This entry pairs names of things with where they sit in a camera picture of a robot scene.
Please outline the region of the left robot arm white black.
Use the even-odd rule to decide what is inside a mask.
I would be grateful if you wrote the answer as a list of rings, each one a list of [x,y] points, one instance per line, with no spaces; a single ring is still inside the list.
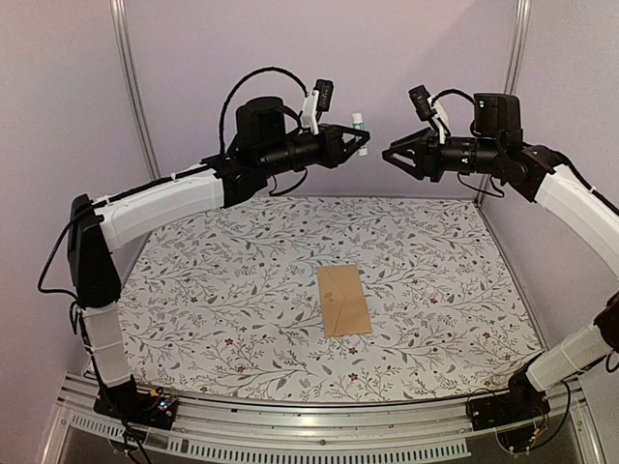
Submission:
[[[68,261],[81,309],[78,324],[105,401],[124,420],[143,412],[127,361],[118,318],[121,280],[116,249],[170,222],[230,208],[266,188],[270,178],[312,165],[336,168],[369,142],[366,130],[319,123],[325,104],[307,97],[301,112],[278,97],[255,98],[235,113],[236,134],[222,153],[112,196],[74,199]]]

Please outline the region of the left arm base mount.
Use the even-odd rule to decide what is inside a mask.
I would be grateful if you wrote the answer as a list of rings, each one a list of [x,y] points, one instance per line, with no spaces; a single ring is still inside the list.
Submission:
[[[94,411],[129,424],[170,430],[176,418],[177,399],[170,394],[100,390]]]

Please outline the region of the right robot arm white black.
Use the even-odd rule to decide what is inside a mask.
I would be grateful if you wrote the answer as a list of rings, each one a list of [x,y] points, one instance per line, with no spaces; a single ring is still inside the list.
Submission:
[[[483,174],[512,187],[523,198],[555,215],[618,271],[618,210],[579,174],[563,154],[523,139],[517,97],[477,93],[469,137],[454,136],[440,104],[447,91],[431,95],[420,85],[408,93],[424,130],[393,142],[383,160],[417,180],[441,180],[446,172]],[[612,296],[594,321],[531,360],[509,381],[500,401],[507,421],[521,421],[544,392],[582,373],[618,350],[618,298]]]

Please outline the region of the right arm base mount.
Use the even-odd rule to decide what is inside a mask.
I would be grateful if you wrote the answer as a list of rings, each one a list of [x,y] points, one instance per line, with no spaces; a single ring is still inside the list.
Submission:
[[[544,393],[509,390],[468,399],[465,411],[473,429],[479,431],[544,416],[550,405]]]

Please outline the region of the brown kraft envelope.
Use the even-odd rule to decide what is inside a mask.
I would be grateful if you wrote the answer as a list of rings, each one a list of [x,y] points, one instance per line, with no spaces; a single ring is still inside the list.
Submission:
[[[317,268],[326,337],[371,334],[368,305],[355,265]]]

